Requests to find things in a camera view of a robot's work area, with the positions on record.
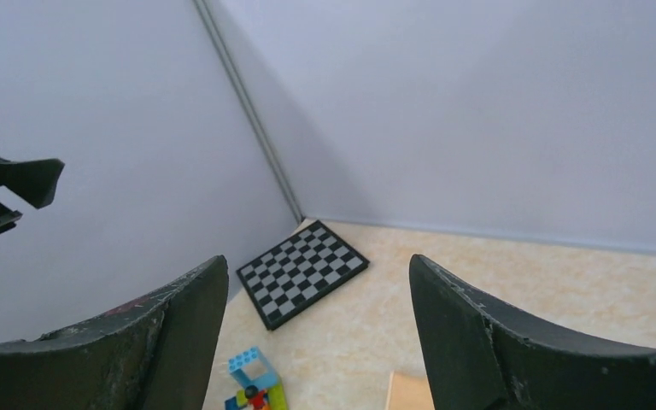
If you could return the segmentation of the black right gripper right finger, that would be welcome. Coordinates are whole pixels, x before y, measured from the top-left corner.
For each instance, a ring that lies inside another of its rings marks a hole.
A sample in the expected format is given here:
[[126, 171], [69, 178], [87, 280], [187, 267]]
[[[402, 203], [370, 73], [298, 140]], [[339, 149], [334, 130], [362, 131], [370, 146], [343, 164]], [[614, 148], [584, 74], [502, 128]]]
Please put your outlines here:
[[437, 409], [656, 409], [656, 348], [556, 325], [424, 255], [413, 312]]

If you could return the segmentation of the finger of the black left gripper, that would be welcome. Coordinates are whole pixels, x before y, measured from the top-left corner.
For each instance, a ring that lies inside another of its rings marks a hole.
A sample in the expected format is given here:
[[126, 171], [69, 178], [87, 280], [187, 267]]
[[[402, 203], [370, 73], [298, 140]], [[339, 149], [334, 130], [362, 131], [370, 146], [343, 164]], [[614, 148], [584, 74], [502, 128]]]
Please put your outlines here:
[[5, 186], [36, 209], [55, 198], [65, 163], [57, 158], [9, 161], [0, 157], [0, 186]]

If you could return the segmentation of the orange cloth napkin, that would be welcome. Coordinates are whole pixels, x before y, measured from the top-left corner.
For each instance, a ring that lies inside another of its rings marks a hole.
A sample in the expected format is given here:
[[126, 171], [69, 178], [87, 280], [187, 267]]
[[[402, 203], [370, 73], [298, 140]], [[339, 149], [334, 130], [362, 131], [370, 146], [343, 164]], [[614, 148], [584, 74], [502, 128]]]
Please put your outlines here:
[[434, 410], [426, 377], [393, 371], [389, 376], [385, 410]]

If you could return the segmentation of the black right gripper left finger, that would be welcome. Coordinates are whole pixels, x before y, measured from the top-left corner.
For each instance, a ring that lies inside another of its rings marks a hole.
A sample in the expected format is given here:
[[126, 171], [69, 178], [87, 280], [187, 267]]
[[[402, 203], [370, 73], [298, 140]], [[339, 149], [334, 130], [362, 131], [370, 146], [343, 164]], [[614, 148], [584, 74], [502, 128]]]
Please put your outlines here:
[[228, 281], [215, 256], [91, 319], [0, 343], [0, 409], [201, 408]]

